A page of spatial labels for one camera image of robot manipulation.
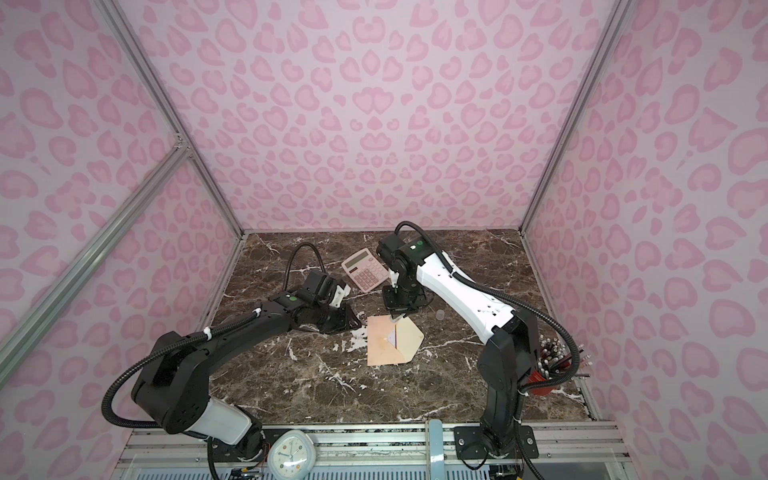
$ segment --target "folded paper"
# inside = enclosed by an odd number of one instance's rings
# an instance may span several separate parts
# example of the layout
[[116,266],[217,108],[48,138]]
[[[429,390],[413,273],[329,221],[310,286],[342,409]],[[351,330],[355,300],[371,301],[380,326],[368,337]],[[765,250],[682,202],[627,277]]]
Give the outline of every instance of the folded paper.
[[389,315],[368,318],[368,365],[397,365],[413,360],[424,334],[406,317],[392,322]]

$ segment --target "pink leopard print wall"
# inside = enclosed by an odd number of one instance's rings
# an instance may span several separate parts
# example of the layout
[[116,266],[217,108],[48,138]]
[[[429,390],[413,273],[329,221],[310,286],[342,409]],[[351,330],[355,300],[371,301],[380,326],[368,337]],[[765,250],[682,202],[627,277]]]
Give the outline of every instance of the pink leopard print wall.
[[612,4],[121,2],[258,230],[518,226]]
[[768,478],[768,3],[640,3],[531,242],[642,478]]
[[170,150],[88,0],[0,6],[0,343]]
[[[101,416],[115,377],[165,332],[198,327],[233,246],[187,164],[0,390],[0,477],[108,478],[129,430]],[[143,419],[118,393],[118,414]]]

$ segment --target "calculator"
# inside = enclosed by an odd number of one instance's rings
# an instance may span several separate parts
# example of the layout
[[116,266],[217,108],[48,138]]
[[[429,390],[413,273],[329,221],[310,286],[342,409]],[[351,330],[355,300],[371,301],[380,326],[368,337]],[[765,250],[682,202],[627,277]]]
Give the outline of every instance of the calculator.
[[389,278],[389,271],[367,248],[344,260],[342,268],[364,293],[370,292]]

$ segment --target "marble tabletop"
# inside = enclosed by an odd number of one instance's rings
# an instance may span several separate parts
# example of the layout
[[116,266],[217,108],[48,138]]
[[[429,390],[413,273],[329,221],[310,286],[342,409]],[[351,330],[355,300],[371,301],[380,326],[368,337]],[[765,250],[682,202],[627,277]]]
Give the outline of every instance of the marble tabletop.
[[[315,243],[327,270],[344,276],[344,259],[363,247],[375,253],[388,233],[252,233],[214,324],[279,291],[287,258],[298,243]],[[474,281],[546,311],[517,231],[440,230],[430,236]],[[312,251],[302,249],[293,262],[291,284],[300,283],[315,266]],[[349,283],[351,305],[363,325],[369,316],[386,314],[381,286],[361,293]],[[477,421],[487,394],[476,367],[482,350],[478,337],[440,298],[411,318],[425,338],[409,363],[368,367],[364,329],[332,336],[294,331],[229,361],[211,376],[210,393],[243,406],[267,424]],[[551,335],[548,327],[542,329]],[[588,415],[570,382],[548,396],[531,397],[524,418],[574,421],[588,420]]]

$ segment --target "clock face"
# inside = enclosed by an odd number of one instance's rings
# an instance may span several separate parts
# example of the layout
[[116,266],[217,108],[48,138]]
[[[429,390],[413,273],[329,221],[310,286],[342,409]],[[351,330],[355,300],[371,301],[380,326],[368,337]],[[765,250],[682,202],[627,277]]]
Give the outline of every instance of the clock face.
[[275,442],[269,454],[270,467],[278,478],[302,478],[314,466],[314,445],[303,432],[288,432]]

